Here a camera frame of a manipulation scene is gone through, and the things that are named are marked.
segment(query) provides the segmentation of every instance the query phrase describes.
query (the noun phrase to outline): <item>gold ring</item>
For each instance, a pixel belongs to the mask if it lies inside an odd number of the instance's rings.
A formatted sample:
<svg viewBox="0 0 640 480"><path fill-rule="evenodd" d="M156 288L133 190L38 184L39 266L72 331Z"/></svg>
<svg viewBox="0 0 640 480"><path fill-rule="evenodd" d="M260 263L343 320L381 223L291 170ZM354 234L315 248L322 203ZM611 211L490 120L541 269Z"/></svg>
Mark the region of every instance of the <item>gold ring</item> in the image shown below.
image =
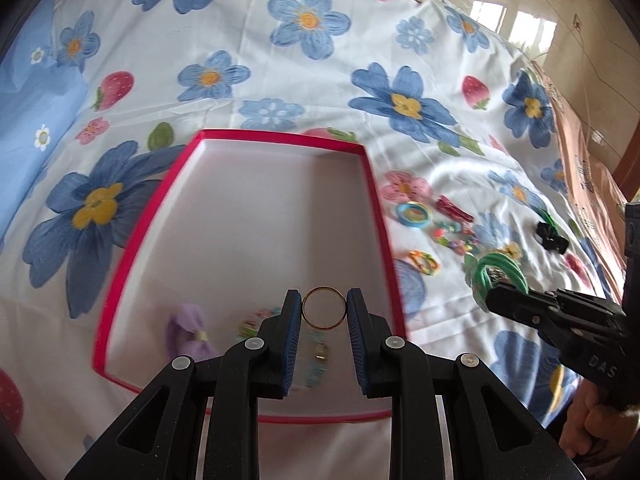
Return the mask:
<svg viewBox="0 0 640 480"><path fill-rule="evenodd" d="M305 314L305 303L306 303L306 300L308 300L309 296L311 296L314 292L317 292L318 290L330 290L330 291L334 292L335 294L337 294L338 296L340 296L340 299L344 303L344 312L342 313L342 317L340 318L340 321L338 321L337 323L332 324L331 326L318 326L316 324L313 324L308 320L308 317ZM347 317L347 300L344 299L344 296L340 293L340 291L338 289L333 288L332 286L316 286L316 288L312 288L308 293L305 294L305 297L302 298L302 317L307 323L309 323L309 325L311 325L316 330L332 330L335 327L337 327L338 325L340 325L340 323L342 323L344 321L344 318Z"/></svg>

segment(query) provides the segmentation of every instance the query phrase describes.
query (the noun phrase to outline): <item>yellow flower center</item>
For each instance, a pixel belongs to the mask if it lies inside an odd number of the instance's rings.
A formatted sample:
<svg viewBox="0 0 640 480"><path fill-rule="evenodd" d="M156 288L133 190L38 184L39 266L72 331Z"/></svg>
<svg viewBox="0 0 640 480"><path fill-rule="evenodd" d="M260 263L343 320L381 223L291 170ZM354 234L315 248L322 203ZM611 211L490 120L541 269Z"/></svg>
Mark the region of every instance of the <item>yellow flower center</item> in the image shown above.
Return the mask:
<svg viewBox="0 0 640 480"><path fill-rule="evenodd" d="M503 248L503 252L515 261L519 260L521 256L520 246L514 241L510 241L508 244L506 244Z"/></svg>
<svg viewBox="0 0 640 480"><path fill-rule="evenodd" d="M200 76L200 84L204 86L213 86L218 81L220 81L220 74L218 72L213 72L213 70L205 72Z"/></svg>
<svg viewBox="0 0 640 480"><path fill-rule="evenodd" d="M532 119L539 119L542 117L542 110L540 109L540 101L533 97L527 97L524 99L524 105L526 109L524 113L526 113Z"/></svg>
<svg viewBox="0 0 640 480"><path fill-rule="evenodd" d="M527 203L527 195L524 193L521 187L513 186L513 195L520 202Z"/></svg>
<svg viewBox="0 0 640 480"><path fill-rule="evenodd" d="M476 31L475 27L465 20L462 20L462 28L465 29L467 34L473 34Z"/></svg>
<svg viewBox="0 0 640 480"><path fill-rule="evenodd" d="M560 401L562 400L562 379L564 379L564 367L558 365L549 380L549 389L553 395L549 413L554 412L560 406Z"/></svg>
<svg viewBox="0 0 640 480"><path fill-rule="evenodd" d="M74 215L71 223L76 229L84 229L93 220L100 225L108 224L118 210L115 197L122 191L122 184L116 182L109 187L94 189L84 199L82 206Z"/></svg>
<svg viewBox="0 0 640 480"><path fill-rule="evenodd" d="M298 21L300 22L300 27L307 28L309 30L311 30L312 28L317 28L320 24L320 20L312 12L303 12L302 14L300 14Z"/></svg>
<svg viewBox="0 0 640 480"><path fill-rule="evenodd" d="M420 115L420 110L422 110L420 101L400 94L391 94L391 101L394 104L394 110L399 114L418 120L422 118Z"/></svg>
<svg viewBox="0 0 640 480"><path fill-rule="evenodd" d="M71 42L66 46L66 52L70 56L75 56L78 52L80 52L81 47L82 43L80 43L80 40L71 40Z"/></svg>

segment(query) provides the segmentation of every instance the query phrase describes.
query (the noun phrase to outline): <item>pillow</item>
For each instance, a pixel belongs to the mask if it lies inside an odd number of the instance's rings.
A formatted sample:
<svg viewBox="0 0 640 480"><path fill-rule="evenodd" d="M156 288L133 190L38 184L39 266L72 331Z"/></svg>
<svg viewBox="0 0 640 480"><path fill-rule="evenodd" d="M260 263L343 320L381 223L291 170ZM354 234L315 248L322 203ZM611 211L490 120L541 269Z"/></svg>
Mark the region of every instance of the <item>pillow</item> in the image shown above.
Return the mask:
<svg viewBox="0 0 640 480"><path fill-rule="evenodd" d="M0 64L0 237L87 93L77 66L58 66L54 4L38 4Z"/></svg>

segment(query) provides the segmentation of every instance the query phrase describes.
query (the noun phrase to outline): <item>hair accessory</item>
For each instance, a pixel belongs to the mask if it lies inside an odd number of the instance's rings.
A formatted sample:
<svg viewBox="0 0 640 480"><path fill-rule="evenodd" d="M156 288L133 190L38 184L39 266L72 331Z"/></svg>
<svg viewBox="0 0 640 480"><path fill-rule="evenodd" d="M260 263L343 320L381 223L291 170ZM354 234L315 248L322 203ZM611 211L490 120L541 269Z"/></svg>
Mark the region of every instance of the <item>hair accessory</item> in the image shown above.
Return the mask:
<svg viewBox="0 0 640 480"><path fill-rule="evenodd" d="M433 232L433 237L440 245L448 247L460 256L480 252L479 241L471 225L459 222L436 222L436 225L438 228ZM446 236L448 233L460 235L462 238L449 240Z"/></svg>
<svg viewBox="0 0 640 480"><path fill-rule="evenodd" d="M318 290L330 290L335 294L337 294L338 296L340 296L340 299L344 303L344 312L342 313L342 317L340 318L340 321L332 324L331 326L318 326L316 324L311 323L306 316L306 313L305 313L306 300L308 300L309 296L311 296L314 292L317 292ZM340 293L340 291L337 288L333 288L332 286L316 286L316 288L312 288L308 293L305 294L305 297L302 298L302 317L307 323L309 323L309 325L311 325L316 330L332 330L336 328L338 325L340 325L340 323L344 321L344 318L347 317L347 300L344 299L344 296Z"/></svg>
<svg viewBox="0 0 640 480"><path fill-rule="evenodd" d="M409 259L421 273L433 276L440 270L440 264L429 253L409 251Z"/></svg>
<svg viewBox="0 0 640 480"><path fill-rule="evenodd" d="M520 267L506 254L489 253L479 260L471 254L465 254L465 282L471 287L474 300L485 312L488 313L489 310L484 300L489 290L494 287L487 273L487 267L497 267L505 273L516 290L523 294L529 293L527 279L524 277Z"/></svg>
<svg viewBox="0 0 640 480"><path fill-rule="evenodd" d="M558 234L558 229L552 225L538 222L536 234L540 237L540 243L546 251L556 250L560 254L564 254L569 248L569 240Z"/></svg>
<svg viewBox="0 0 640 480"><path fill-rule="evenodd" d="M191 303L180 305L178 312L169 317L166 351L170 360L178 355L188 355L196 362L222 355L209 342L200 307Z"/></svg>
<svg viewBox="0 0 640 480"><path fill-rule="evenodd" d="M420 202L405 202L396 207L398 221L407 227L424 227L431 221L429 208Z"/></svg>
<svg viewBox="0 0 640 480"><path fill-rule="evenodd" d="M474 218L469 213L465 213L464 211L462 211L462 209L455 206L453 202L444 195L441 195L436 202L436 209L443 215L446 215L449 218L452 218L459 222L466 222L468 224L471 224L474 221Z"/></svg>

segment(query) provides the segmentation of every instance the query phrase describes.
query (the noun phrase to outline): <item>hair tie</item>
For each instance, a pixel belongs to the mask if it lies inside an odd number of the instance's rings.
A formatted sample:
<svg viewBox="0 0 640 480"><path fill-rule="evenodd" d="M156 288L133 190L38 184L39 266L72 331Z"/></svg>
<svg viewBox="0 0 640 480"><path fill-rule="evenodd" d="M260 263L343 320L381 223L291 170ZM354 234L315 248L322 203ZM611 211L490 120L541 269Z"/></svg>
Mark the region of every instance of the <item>hair tie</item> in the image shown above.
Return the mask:
<svg viewBox="0 0 640 480"><path fill-rule="evenodd" d="M487 267L497 267L504 272L515 288L523 293L529 293L529 285L527 279L520 270L520 267L506 254L489 253L479 260L471 255L465 254L465 282L471 287L474 300L478 306L489 313L486 307L486 295L494 288L494 284L486 272Z"/></svg>
<svg viewBox="0 0 640 480"><path fill-rule="evenodd" d="M171 314L166 326L166 351L170 360L188 355L196 362L221 355L209 342L199 306L185 303Z"/></svg>

